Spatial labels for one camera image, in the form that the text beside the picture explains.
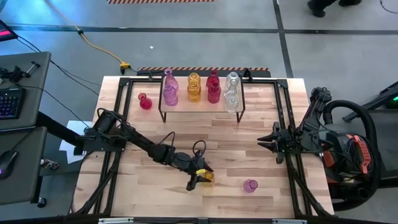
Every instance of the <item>keyboard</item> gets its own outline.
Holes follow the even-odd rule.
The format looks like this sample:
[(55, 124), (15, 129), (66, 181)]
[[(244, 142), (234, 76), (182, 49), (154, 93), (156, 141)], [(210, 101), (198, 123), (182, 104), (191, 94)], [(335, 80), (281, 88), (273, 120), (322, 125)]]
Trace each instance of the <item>keyboard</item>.
[(19, 118), (25, 94), (26, 89), (21, 87), (0, 89), (0, 120)]

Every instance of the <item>wooden table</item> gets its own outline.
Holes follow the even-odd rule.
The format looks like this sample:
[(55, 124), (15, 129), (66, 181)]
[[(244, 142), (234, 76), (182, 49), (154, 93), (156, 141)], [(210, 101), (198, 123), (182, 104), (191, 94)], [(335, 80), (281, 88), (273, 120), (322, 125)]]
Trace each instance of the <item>wooden table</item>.
[[(97, 108), (113, 110), (119, 78), (104, 77)], [(299, 125), (308, 108), (304, 80), (287, 81), (295, 122)], [(215, 170), (215, 186), (198, 184), (195, 190), (187, 192), (187, 174), (153, 162), (146, 152), (128, 144), (119, 167), (113, 217), (294, 217), (286, 164), (276, 164), (275, 154), (258, 146), (256, 141), (268, 135), (278, 120), (272, 85), (244, 85), (246, 112), (240, 124), (236, 123), (236, 115), (229, 113), (170, 113), (163, 123), (157, 108), (159, 88), (160, 83), (134, 84), (127, 121), (154, 142), (175, 131), (177, 151), (188, 154), (192, 154), (195, 141), (205, 140), (205, 158)], [(152, 99), (151, 110), (141, 109), (139, 93), (146, 93)], [(309, 189), (326, 211), (333, 213), (321, 161), (314, 155), (302, 156)], [(103, 152), (94, 152), (83, 163), (75, 190), (75, 209), (79, 209), (97, 187), (103, 157)], [(243, 191), (246, 179), (258, 181), (259, 187), (254, 193)], [(107, 191), (101, 210), (106, 204)], [(299, 190), (298, 194), (304, 211)]]

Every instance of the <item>warning stripe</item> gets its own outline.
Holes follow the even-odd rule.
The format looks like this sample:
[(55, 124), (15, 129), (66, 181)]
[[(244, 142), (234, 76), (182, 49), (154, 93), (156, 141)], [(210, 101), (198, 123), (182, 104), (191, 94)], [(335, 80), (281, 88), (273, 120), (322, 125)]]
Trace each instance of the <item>warning stripe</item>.
[[(165, 70), (166, 68), (170, 68), (172, 70), (200, 70), (200, 71), (212, 71), (212, 70), (219, 70), (219, 71), (243, 71), (246, 67), (142, 67), (138, 68), (139, 71), (149, 71), (149, 70)], [(266, 67), (251, 67), (248, 68), (251, 71), (268, 71)]]
[(185, 2), (213, 2), (215, 0), (107, 0), (108, 4), (145, 4), (145, 3), (185, 3)]

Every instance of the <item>gray floor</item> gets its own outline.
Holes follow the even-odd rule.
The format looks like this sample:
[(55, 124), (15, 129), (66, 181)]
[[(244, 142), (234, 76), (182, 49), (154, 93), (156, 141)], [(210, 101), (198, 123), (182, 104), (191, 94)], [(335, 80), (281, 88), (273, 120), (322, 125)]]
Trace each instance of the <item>gray floor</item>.
[[(5, 0), (0, 0), (0, 10)], [(277, 29), (272, 0), (216, 0), (212, 3), (116, 4), (98, 0), (51, 1), (79, 26), (145, 28), (235, 28)], [(326, 17), (309, 14), (306, 0), (279, 0), (285, 29), (322, 30), (398, 30), (398, 15), (384, 11), (377, 0), (363, 0), (356, 7), (342, 9), (337, 4), (326, 9)], [(398, 11), (398, 1), (384, 0)], [(9, 0), (0, 12), (9, 25), (70, 25), (44, 1)], [(40, 50), (52, 53), (52, 60), (75, 75), (101, 83), (104, 75), (119, 75), (118, 61), (84, 43), (76, 32), (17, 31)], [(86, 32), (87, 37), (137, 67), (209, 66), (269, 67), (272, 77), (286, 77), (279, 34), (251, 33), (177, 33), (177, 32)], [(359, 104), (397, 81), (398, 35), (313, 35), (287, 34), (287, 50), (295, 78), (304, 78), (307, 91), (325, 86), (333, 99)], [(0, 42), (0, 55), (30, 50), (16, 40)], [(91, 120), (97, 97), (69, 80), (53, 65), (49, 68), (45, 89), (65, 103), (80, 118)], [(44, 94), (40, 109), (53, 119), (67, 124), (76, 119)], [(338, 119), (347, 111), (338, 110)], [(375, 119), (384, 130), (398, 117)], [(351, 127), (358, 129), (358, 122)], [(389, 135), (380, 149), (389, 166), (398, 157)], [(60, 140), (49, 137), (45, 154), (65, 157), (57, 152)], [(45, 217), (65, 214), (70, 205), (76, 174), (46, 177), (42, 196), (45, 208), (21, 203), (0, 206), (0, 220)], [(338, 215), (346, 218), (397, 223), (398, 191), (379, 190), (364, 205)]]

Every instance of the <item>black shoe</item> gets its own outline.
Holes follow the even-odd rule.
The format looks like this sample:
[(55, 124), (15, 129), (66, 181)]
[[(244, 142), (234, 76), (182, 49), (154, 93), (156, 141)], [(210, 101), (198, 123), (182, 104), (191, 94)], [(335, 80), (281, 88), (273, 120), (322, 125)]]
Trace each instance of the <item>black shoe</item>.
[(313, 1), (309, 1), (308, 2), (308, 6), (312, 11), (312, 14), (316, 17), (322, 18), (326, 15), (326, 13), (324, 12), (324, 10), (319, 10), (319, 9), (315, 9), (314, 5), (313, 5)]
[(338, 5), (341, 7), (356, 6), (357, 4), (359, 4), (361, 2), (362, 2), (362, 0), (340, 0)]

